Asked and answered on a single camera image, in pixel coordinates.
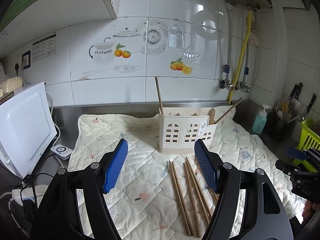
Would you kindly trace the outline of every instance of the blue hand soap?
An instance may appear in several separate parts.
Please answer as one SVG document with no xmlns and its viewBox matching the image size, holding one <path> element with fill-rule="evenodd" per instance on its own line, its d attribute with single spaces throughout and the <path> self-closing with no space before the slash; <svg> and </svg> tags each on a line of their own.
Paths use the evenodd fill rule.
<svg viewBox="0 0 320 240">
<path fill-rule="evenodd" d="M 256 119 L 254 120 L 253 126 L 252 126 L 252 131 L 261 134 L 263 131 L 263 128 L 266 124 L 267 121 L 267 112 L 266 109 L 271 108 L 270 106 L 263 105 L 263 110 L 260 111 L 259 114 L 257 114 Z"/>
</svg>

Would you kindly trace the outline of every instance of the quilted mat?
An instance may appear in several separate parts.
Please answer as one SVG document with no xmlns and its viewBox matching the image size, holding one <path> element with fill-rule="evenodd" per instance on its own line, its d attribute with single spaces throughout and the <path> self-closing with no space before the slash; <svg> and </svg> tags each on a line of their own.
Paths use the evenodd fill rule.
<svg viewBox="0 0 320 240">
<path fill-rule="evenodd" d="M 216 118 L 228 106 L 216 107 Z M 290 178 L 275 168 L 276 156 L 268 150 L 257 135 L 250 135 L 236 124 L 231 111 L 216 127 L 210 151 L 219 154 L 240 170 L 254 171 L 262 168 L 268 174 L 279 194 L 289 218 L 301 213 L 305 200 L 292 194 Z M 168 174 L 168 161 L 174 161 L 189 217 L 194 221 L 192 202 L 183 169 L 185 156 L 202 187 L 211 210 L 214 202 L 194 154 L 161 154 L 158 152 L 158 117 L 135 118 L 121 114 L 81 115 L 78 120 L 79 137 L 73 150 L 69 171 L 81 170 L 98 162 L 105 152 L 113 151 L 121 138 L 128 141 L 128 156 L 124 162 L 115 188 L 105 195 L 105 200 L 122 239 L 187 239 L 172 178 Z M 92 235 L 82 190 L 78 191 L 78 204 L 84 233 Z M 238 210 L 231 236 L 240 230 L 245 191 L 241 190 Z M 200 203 L 196 207 L 202 235 L 207 223 Z"/>
</svg>

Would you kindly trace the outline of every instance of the white appliance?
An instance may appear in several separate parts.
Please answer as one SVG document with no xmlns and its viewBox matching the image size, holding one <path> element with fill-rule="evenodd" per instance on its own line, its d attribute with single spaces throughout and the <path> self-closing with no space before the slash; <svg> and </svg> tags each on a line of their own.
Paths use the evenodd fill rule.
<svg viewBox="0 0 320 240">
<path fill-rule="evenodd" d="M 13 174 L 31 174 L 57 131 L 44 83 L 16 89 L 0 105 L 0 160 Z"/>
</svg>

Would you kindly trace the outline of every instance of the knife handle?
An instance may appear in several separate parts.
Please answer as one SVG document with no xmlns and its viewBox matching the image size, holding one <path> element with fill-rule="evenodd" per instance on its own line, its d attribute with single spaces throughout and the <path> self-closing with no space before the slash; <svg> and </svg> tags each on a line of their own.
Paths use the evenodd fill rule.
<svg viewBox="0 0 320 240">
<path fill-rule="evenodd" d="M 293 90 L 292 90 L 292 92 L 291 92 L 291 94 L 290 94 L 290 96 L 289 96 L 289 100 L 291 100 L 291 98 L 293 98 L 295 92 L 297 91 L 297 88 L 298 88 L 298 85 L 295 84 L 295 85 L 294 85 L 294 88 L 293 88 Z"/>
<path fill-rule="evenodd" d="M 311 107 L 313 106 L 314 102 L 316 101 L 316 98 L 317 98 L 317 95 L 313 94 L 311 101 L 310 101 L 310 104 L 307 106 L 307 113 L 309 113 Z"/>
<path fill-rule="evenodd" d="M 294 96 L 295 99 L 298 100 L 298 97 L 300 95 L 300 92 L 301 92 L 301 88 L 303 87 L 303 84 L 302 83 L 299 83 L 298 85 L 298 88 L 297 88 L 297 91 L 296 91 L 296 95 Z"/>
</svg>

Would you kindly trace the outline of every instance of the braided hose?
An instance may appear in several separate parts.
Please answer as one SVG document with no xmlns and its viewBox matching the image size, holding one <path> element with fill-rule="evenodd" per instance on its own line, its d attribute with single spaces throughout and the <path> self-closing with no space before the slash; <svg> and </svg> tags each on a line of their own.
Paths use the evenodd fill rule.
<svg viewBox="0 0 320 240">
<path fill-rule="evenodd" d="M 227 58 L 227 65 L 230 66 L 230 59 L 231 59 L 231 45 L 232 45 L 232 25 L 231 25 L 231 13 L 228 5 L 226 4 L 225 0 L 221 0 L 224 8 L 227 11 L 228 15 L 228 58 Z"/>
</svg>

